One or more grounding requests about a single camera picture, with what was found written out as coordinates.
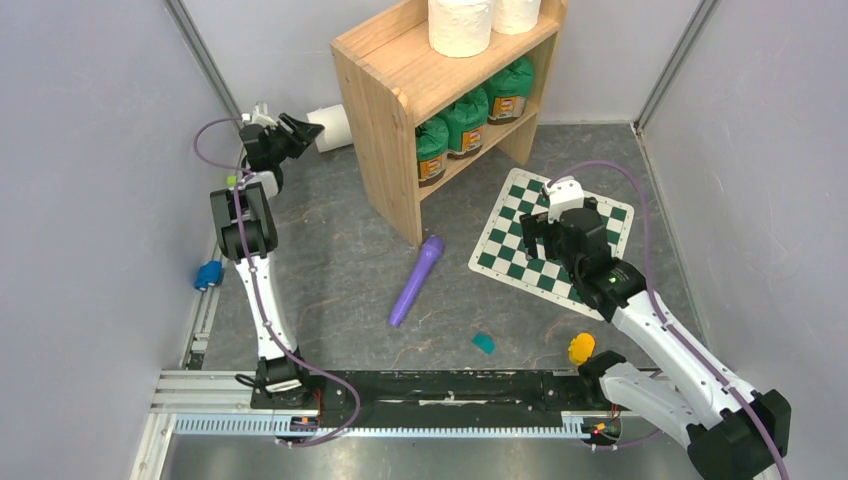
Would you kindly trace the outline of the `white toilet roll back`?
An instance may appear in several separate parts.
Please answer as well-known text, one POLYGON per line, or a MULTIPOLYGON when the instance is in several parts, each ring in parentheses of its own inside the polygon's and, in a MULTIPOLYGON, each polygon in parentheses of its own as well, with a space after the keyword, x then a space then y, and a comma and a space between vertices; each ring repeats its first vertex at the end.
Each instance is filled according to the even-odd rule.
POLYGON ((320 153, 326 153, 353 143, 353 135, 343 104, 314 110, 307 114, 309 123, 324 127, 323 132, 315 139, 315 145, 320 153))

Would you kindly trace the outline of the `white toilet roll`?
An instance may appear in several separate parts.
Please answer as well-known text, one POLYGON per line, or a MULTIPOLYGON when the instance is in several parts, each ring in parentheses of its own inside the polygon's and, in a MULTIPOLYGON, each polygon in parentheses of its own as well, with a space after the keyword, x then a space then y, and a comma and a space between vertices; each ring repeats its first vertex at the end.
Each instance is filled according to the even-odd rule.
POLYGON ((531 31, 537 24, 540 0, 494 0, 492 29, 516 35, 531 31))
POLYGON ((428 40, 437 53, 468 58, 490 43, 493 2, 489 0, 429 0, 428 40))
POLYGON ((315 145, 320 153, 326 153, 353 143, 353 135, 343 104, 314 110, 307 114, 309 123, 324 127, 323 132, 315 139, 315 145))

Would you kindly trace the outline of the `green roll orange label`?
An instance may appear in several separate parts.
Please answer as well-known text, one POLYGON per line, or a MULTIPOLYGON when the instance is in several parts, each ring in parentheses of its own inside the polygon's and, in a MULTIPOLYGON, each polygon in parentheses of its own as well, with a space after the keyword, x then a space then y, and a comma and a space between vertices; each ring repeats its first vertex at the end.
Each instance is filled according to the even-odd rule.
POLYGON ((483 144, 483 125, 487 122, 489 102, 483 87, 477 87, 441 110, 448 128, 448 157, 461 159, 474 155, 483 144))

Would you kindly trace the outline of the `white toilet roll front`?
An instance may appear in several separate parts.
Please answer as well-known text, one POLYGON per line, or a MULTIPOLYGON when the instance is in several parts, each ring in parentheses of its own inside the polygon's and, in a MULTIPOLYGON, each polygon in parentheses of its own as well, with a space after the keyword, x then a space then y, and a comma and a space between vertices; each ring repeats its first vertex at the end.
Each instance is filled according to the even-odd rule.
POLYGON ((516 35, 531 31, 537 24, 540 0, 494 0, 492 29, 516 35))

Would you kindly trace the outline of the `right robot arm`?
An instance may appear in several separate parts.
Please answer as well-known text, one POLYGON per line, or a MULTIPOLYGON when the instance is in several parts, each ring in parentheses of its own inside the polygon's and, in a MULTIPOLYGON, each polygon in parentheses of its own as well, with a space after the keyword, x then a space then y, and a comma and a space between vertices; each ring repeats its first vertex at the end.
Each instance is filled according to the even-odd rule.
POLYGON ((771 467, 787 478, 791 407, 760 393, 720 362, 661 302, 645 276, 615 257, 593 198, 520 219, 528 257, 556 261, 581 301, 633 340, 669 382, 606 351, 579 369, 580 400, 638 414, 685 449, 704 479, 753 479, 771 467))

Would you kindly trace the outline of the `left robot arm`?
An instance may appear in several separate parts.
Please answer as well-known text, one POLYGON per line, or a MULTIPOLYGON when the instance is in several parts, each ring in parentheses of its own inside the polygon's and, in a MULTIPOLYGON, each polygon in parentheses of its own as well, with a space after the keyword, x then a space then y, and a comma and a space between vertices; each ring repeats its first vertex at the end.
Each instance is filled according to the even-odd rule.
POLYGON ((239 136, 245 150, 235 183, 210 193, 217 245, 236 267, 244 286, 257 335, 254 394, 290 407, 306 405, 314 381, 300 355, 296 337, 278 301, 272 272, 278 234, 269 200, 284 184, 281 164, 300 157, 324 127, 287 113, 273 118, 258 104, 241 117, 239 136))

